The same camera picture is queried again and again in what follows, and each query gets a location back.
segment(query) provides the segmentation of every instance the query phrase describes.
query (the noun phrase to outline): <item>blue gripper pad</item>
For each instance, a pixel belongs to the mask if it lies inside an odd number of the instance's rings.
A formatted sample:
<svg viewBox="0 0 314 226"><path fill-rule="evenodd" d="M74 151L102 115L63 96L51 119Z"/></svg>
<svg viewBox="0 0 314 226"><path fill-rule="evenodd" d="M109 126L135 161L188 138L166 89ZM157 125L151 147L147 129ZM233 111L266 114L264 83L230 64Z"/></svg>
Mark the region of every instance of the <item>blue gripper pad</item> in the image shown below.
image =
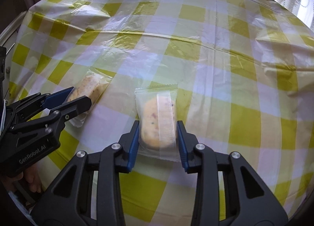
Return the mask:
<svg viewBox="0 0 314 226"><path fill-rule="evenodd" d="M131 172L135 165L136 155L139 149L139 124L135 130L133 140L129 149L129 160L127 164L127 170Z"/></svg>
<svg viewBox="0 0 314 226"><path fill-rule="evenodd" d="M182 167L184 168L184 170L186 172L189 168L188 156L187 156L186 145L185 145L185 142L183 139L183 134L182 134L182 130L180 128L179 121L177 122L177 130L178 130L178 145L179 145L181 164L182 164Z"/></svg>
<svg viewBox="0 0 314 226"><path fill-rule="evenodd" d="M70 87L47 96L45 101L42 103L43 109L53 109L61 105L73 90L73 88L74 87Z"/></svg>

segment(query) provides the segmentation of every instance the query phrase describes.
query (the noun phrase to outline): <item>cookie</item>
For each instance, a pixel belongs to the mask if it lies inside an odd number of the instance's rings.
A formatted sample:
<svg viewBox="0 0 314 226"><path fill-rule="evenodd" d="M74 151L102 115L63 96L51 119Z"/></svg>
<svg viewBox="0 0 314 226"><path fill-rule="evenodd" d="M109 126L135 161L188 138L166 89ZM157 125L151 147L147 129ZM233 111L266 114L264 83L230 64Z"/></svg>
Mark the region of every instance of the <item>cookie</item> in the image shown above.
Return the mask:
<svg viewBox="0 0 314 226"><path fill-rule="evenodd" d="M141 140L148 148L158 150L160 147L166 147L173 145L176 139L176 112L175 102L171 101L169 104L169 98L159 96L157 104L157 96L147 101L143 107L141 117ZM160 122L163 125L162 132L159 130L158 116L163 117ZM160 140L160 136L169 137L172 142L163 143Z"/></svg>
<svg viewBox="0 0 314 226"><path fill-rule="evenodd" d="M78 87L74 88L73 91L67 98L67 102L77 99L81 96L87 96L91 99L92 104L96 103L100 97L108 82L100 83L102 76L99 74L85 76L79 83Z"/></svg>

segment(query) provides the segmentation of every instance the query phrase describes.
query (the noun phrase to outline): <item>clear plastic wrapper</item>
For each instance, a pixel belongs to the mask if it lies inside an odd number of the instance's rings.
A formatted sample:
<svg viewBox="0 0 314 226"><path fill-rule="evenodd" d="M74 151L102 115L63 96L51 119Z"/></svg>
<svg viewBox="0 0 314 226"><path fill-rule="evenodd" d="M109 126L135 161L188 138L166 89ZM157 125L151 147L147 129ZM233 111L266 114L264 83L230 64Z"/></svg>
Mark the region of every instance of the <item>clear plastic wrapper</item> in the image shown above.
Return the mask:
<svg viewBox="0 0 314 226"><path fill-rule="evenodd" d="M84 112L70 120L73 126L81 127L83 125L87 115L103 94L111 82L111 79L112 77L103 74L96 69L89 69L85 76L75 85L65 102L70 102L81 96L87 96L92 100L92 106L87 112Z"/></svg>
<svg viewBox="0 0 314 226"><path fill-rule="evenodd" d="M135 90L140 120L139 154L180 161L177 148L177 85L144 87Z"/></svg>

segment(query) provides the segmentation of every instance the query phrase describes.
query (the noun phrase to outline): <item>human hand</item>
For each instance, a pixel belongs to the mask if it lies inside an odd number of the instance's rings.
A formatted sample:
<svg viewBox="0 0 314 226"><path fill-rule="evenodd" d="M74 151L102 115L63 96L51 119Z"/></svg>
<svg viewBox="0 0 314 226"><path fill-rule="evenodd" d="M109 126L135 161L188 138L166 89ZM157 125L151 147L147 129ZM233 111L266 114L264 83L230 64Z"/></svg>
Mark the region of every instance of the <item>human hand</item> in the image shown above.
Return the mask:
<svg viewBox="0 0 314 226"><path fill-rule="evenodd" d="M41 180L38 175L37 165L34 164L27 168L24 172L18 174L15 177L7 177L5 175L0 175L0 180L2 181L4 187L7 191L16 191L16 188L13 184L15 181L19 181L22 178L25 178L26 182L28 183L29 190L31 192L41 192Z"/></svg>

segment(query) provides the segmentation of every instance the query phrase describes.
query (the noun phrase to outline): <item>yellow checkered tablecloth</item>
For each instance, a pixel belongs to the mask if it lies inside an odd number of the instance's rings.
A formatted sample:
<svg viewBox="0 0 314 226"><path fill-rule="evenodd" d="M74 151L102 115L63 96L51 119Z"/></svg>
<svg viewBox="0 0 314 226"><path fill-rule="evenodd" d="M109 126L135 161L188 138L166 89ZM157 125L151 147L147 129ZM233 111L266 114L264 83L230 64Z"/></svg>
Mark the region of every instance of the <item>yellow checkered tablecloth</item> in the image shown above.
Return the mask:
<svg viewBox="0 0 314 226"><path fill-rule="evenodd" d="M67 123L40 162L45 186L76 151L100 151L131 129L136 87L177 83L188 132L241 152L290 216L306 197L313 33L273 0L42 0L18 33L11 98L72 86L90 66L114 78L83 127ZM196 175L180 163L139 155L120 184L127 225L190 224Z"/></svg>

